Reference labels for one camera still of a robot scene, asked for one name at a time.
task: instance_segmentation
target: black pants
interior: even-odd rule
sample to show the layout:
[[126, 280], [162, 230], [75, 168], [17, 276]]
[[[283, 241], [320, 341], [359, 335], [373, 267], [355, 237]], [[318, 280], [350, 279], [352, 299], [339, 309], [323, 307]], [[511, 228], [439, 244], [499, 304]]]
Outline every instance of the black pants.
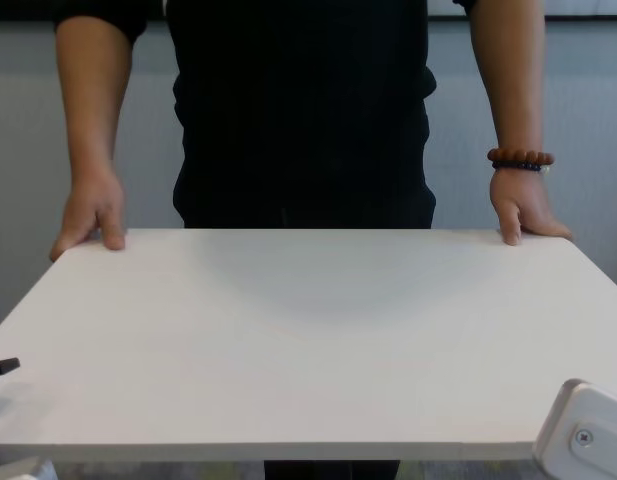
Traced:
[[266, 480], [393, 480], [396, 461], [265, 462]]
[[[340, 200], [283, 207], [233, 196], [209, 204], [184, 216], [186, 228], [428, 229], [435, 198], [423, 187], [381, 200], [342, 195]], [[266, 480], [394, 480], [398, 469], [398, 461], [265, 462]]]

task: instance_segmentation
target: beaded bracelet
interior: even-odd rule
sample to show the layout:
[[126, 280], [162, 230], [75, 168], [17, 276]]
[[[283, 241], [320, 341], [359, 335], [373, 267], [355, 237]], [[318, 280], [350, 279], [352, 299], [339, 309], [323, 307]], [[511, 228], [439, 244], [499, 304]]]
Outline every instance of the beaded bracelet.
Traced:
[[506, 148], [492, 149], [488, 152], [488, 159], [494, 169], [517, 168], [533, 172], [547, 171], [555, 163], [555, 157], [550, 153]]

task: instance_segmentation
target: hand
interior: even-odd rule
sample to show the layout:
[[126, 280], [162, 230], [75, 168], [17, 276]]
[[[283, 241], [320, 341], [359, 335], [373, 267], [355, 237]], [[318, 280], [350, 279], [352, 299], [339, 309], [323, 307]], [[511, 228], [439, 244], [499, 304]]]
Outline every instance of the hand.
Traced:
[[106, 248], [122, 250], [125, 246], [123, 205], [123, 190], [112, 170], [104, 168], [75, 180], [50, 259], [56, 261], [66, 250], [87, 240], [97, 229], [101, 229]]
[[500, 168], [490, 182], [490, 200], [499, 216], [508, 245], [521, 241], [521, 232], [572, 239], [572, 233], [553, 215], [540, 173]]

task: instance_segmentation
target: forearm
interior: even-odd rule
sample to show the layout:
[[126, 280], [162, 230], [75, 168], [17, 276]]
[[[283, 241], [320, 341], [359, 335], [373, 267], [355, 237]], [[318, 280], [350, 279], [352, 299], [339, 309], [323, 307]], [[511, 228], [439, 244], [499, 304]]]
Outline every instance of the forearm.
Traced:
[[543, 1], [479, 0], [470, 24], [499, 146], [541, 150]]
[[75, 17], [57, 29], [73, 180], [110, 166], [131, 57], [126, 36], [102, 20]]

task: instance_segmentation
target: screw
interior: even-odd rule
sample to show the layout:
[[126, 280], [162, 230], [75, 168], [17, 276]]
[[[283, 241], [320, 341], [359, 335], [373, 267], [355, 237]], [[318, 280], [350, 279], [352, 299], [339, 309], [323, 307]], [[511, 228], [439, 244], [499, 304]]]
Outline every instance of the screw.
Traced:
[[588, 430], [579, 430], [575, 436], [577, 443], [582, 447], [587, 447], [592, 443], [593, 436]]

